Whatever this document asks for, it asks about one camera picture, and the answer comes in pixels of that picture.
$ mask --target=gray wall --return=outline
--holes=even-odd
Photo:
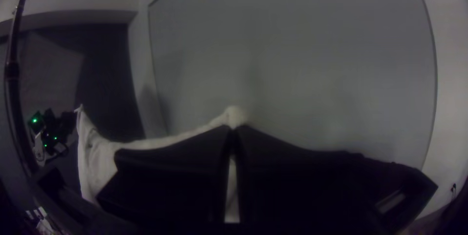
[[[157,0],[149,13],[169,133],[238,104],[293,144],[422,167],[436,96],[423,0]]]

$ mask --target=white fabric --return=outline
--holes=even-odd
[[[246,116],[240,108],[230,106],[223,114],[214,118],[207,125],[182,133],[178,136],[119,143],[103,138],[84,112],[82,106],[76,109],[75,112],[78,113],[78,176],[81,196],[97,206],[96,195],[117,172],[117,167],[114,163],[114,154],[117,150],[121,148],[150,150],[166,147],[221,125],[228,125],[234,129],[246,121]],[[235,165],[233,163],[230,164],[230,169],[230,171],[235,172]],[[230,173],[229,179],[228,196],[234,196],[236,189],[235,174]]]

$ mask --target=black pole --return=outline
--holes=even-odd
[[[3,82],[5,89],[5,106],[13,142],[22,162],[23,168],[30,176],[39,170],[39,166],[29,144],[29,139],[24,127],[24,119],[20,102],[18,35],[20,33],[21,16],[23,14],[25,3],[26,0],[18,0],[15,16],[12,20],[10,36],[8,37],[8,48],[6,52]]]

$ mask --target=wall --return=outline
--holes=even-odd
[[[422,0],[158,0],[150,34],[171,134],[238,104],[295,145],[422,168],[436,85]]]
[[[438,92],[434,131],[422,171],[439,189],[421,213],[450,202],[468,176],[468,0],[425,0],[437,49]]]
[[[138,15],[129,26],[129,48],[133,85],[146,137],[167,135],[161,116],[151,56],[148,5],[153,0],[138,0]]]

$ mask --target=white blanket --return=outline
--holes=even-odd
[[[109,141],[102,137],[84,112],[82,106],[76,109],[75,112],[78,113],[78,176],[81,196],[97,206],[99,204],[96,200],[96,195],[117,172],[117,167],[114,163],[114,154],[117,150],[122,148],[133,150],[162,148],[202,134],[221,125],[228,125],[232,129],[235,129],[246,122],[244,112],[236,106],[230,106],[226,108],[223,114],[211,120],[207,125],[182,133],[178,136],[119,143]],[[229,203],[236,200],[235,164],[232,159],[229,171],[227,211],[231,208]]]

